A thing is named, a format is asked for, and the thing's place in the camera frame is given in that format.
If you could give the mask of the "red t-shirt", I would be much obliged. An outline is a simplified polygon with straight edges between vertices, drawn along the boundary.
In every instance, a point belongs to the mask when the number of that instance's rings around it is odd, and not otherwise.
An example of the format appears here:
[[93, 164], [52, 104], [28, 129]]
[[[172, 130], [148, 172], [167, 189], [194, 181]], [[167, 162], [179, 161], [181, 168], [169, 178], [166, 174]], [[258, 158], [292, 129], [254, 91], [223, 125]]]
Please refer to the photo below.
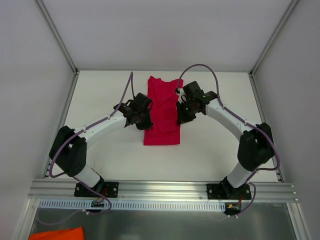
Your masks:
[[181, 88], [184, 81], [175, 79], [163, 81], [150, 76], [147, 81], [147, 96], [152, 100], [150, 118], [152, 129], [144, 131], [145, 146], [173, 146], [181, 142], [181, 128], [177, 124], [176, 102], [179, 96], [175, 90]]

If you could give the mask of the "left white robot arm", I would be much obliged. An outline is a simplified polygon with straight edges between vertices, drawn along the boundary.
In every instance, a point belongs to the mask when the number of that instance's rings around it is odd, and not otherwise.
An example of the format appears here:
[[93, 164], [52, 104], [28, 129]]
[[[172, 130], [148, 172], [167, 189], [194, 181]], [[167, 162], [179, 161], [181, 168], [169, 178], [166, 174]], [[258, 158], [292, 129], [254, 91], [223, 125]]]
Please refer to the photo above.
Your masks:
[[151, 109], [153, 101], [143, 93], [133, 99], [119, 103], [102, 118], [87, 125], [59, 129], [49, 152], [52, 164], [57, 164], [62, 172], [85, 185], [85, 190], [93, 197], [103, 191], [104, 179], [87, 164], [87, 150], [101, 137], [135, 125], [138, 130], [152, 128]]

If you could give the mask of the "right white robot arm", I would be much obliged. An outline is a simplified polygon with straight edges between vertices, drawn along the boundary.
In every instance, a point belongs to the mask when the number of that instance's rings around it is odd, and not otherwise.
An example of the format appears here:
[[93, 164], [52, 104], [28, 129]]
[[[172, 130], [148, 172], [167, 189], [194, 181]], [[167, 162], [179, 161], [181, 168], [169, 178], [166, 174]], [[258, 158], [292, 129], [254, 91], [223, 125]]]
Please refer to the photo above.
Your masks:
[[178, 125], [191, 122], [196, 118], [196, 114], [202, 113], [216, 120], [238, 140], [238, 163], [225, 177], [221, 187], [221, 192], [226, 198], [234, 198], [252, 174], [274, 157], [270, 126], [266, 123], [254, 125], [231, 113], [219, 102], [215, 92], [204, 92], [196, 81], [177, 88], [175, 93], [178, 95]]

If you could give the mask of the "orange folded t-shirt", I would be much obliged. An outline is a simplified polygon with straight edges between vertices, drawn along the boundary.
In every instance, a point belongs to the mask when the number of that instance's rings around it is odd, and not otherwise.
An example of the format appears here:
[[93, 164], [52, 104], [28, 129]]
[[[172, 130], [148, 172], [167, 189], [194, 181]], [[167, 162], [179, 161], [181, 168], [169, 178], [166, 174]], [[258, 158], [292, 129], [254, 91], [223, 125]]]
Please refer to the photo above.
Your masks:
[[82, 227], [33, 233], [29, 240], [84, 240]]

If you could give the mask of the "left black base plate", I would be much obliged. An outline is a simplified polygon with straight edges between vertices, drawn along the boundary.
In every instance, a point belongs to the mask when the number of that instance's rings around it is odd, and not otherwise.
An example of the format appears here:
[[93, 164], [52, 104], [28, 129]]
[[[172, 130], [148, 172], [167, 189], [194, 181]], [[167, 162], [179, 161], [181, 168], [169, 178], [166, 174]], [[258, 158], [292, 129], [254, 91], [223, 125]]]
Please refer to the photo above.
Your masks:
[[[107, 198], [117, 198], [119, 192], [119, 182], [116, 181], [105, 181], [102, 184], [102, 187], [95, 190], [96, 192], [104, 195]], [[77, 183], [75, 185], [74, 194], [75, 197], [79, 198], [94, 198], [99, 197], [96, 193], [91, 192], [90, 190], [86, 189], [81, 183]]]

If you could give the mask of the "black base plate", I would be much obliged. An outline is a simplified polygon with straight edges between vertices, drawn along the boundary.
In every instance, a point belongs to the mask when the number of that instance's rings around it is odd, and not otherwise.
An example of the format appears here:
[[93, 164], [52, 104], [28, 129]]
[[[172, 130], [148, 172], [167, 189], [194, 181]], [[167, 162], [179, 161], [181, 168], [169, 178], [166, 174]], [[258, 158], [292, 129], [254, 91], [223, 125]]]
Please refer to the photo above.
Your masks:
[[[95, 190], [96, 192], [104, 195], [107, 198], [117, 198], [119, 192], [119, 182], [116, 181], [105, 181], [102, 184], [102, 187]], [[86, 189], [81, 183], [77, 183], [75, 185], [74, 194], [75, 197], [79, 198], [94, 198], [99, 197], [96, 193], [91, 192], [90, 190]]]
[[251, 200], [252, 193], [250, 186], [244, 184], [239, 188], [223, 186], [222, 183], [206, 184], [206, 193], [208, 200]]

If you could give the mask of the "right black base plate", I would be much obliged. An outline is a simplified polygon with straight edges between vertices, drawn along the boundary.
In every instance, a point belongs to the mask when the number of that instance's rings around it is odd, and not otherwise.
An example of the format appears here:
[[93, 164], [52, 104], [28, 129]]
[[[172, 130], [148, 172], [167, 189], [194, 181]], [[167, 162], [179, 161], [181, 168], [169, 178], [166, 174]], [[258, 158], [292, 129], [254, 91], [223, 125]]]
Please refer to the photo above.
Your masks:
[[251, 200], [252, 193], [250, 186], [244, 184], [239, 188], [223, 186], [222, 183], [206, 184], [206, 193], [208, 200]]

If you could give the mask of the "aluminium mounting rail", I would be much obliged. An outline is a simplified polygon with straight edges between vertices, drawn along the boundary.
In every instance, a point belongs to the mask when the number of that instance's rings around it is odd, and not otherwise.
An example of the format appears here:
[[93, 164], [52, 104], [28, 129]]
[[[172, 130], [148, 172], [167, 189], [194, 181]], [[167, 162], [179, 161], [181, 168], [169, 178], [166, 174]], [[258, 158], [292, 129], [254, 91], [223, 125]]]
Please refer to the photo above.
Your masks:
[[[118, 180], [119, 200], [147, 201], [206, 201], [207, 183], [203, 181], [138, 181]], [[34, 199], [71, 199], [74, 197], [76, 181], [63, 178], [41, 178], [32, 181], [28, 197]], [[261, 203], [297, 203], [295, 187], [284, 182], [256, 182], [255, 200]]]

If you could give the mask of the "left aluminium frame post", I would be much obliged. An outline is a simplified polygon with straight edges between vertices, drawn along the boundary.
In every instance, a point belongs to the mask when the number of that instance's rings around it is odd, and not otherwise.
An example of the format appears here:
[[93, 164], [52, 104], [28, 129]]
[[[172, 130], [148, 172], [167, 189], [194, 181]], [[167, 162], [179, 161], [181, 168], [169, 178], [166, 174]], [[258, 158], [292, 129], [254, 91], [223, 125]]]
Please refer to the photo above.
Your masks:
[[70, 67], [71, 71], [74, 75], [77, 74], [78, 68], [76, 67], [75, 62], [73, 61], [59, 30], [56, 27], [56, 24], [53, 21], [53, 18], [43, 0], [35, 0], [34, 3], [36, 4], [37, 8], [39, 9], [44, 21], [46, 22], [54, 40], [56, 41], [59, 49], [62, 52], [63, 57], [65, 58], [68, 66]]

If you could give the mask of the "aluminium frame post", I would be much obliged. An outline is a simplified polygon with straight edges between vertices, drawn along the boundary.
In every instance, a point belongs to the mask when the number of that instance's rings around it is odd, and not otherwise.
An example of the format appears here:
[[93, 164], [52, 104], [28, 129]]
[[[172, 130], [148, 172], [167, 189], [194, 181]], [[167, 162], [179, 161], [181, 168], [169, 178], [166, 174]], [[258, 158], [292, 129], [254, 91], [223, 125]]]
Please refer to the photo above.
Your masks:
[[270, 37], [268, 38], [265, 46], [262, 49], [262, 52], [259, 54], [258, 59], [255, 61], [252, 69], [249, 71], [249, 75], [253, 76], [259, 69], [260, 65], [262, 64], [263, 60], [267, 56], [268, 52], [271, 50], [273, 44], [275, 43], [277, 37], [281, 33], [282, 29], [288, 22], [289, 18], [293, 14], [295, 8], [300, 3], [300, 0], [291, 0], [286, 7], [284, 13], [282, 14], [281, 18], [279, 19], [278, 23], [276, 24], [274, 30], [272, 31]]
[[39, 9], [44, 21], [46, 22], [54, 40], [56, 41], [59, 49], [62, 52], [63, 57], [65, 58], [68, 66], [70, 67], [71, 71], [74, 75], [77, 74], [78, 68], [76, 67], [75, 62], [73, 61], [59, 30], [56, 27], [56, 24], [53, 21], [53, 18], [43, 0], [35, 0], [34, 3], [36, 4], [37, 8]]

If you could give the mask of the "right aluminium frame post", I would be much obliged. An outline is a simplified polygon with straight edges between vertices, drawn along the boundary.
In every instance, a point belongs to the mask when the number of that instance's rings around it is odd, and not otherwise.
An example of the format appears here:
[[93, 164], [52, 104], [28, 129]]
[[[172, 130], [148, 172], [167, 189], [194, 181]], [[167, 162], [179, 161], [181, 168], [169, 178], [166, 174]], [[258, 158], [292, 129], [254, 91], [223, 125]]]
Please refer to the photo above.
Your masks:
[[249, 75], [253, 76], [259, 69], [260, 65], [262, 64], [263, 60], [267, 56], [268, 52], [271, 50], [273, 44], [275, 43], [277, 37], [281, 33], [282, 29], [288, 22], [289, 18], [293, 14], [295, 8], [300, 3], [300, 0], [291, 0], [286, 7], [284, 13], [282, 14], [281, 18], [279, 19], [278, 23], [276, 24], [274, 30], [272, 31], [270, 37], [268, 38], [265, 46], [262, 49], [262, 52], [259, 54], [258, 59], [255, 61], [252, 69], [249, 71]]

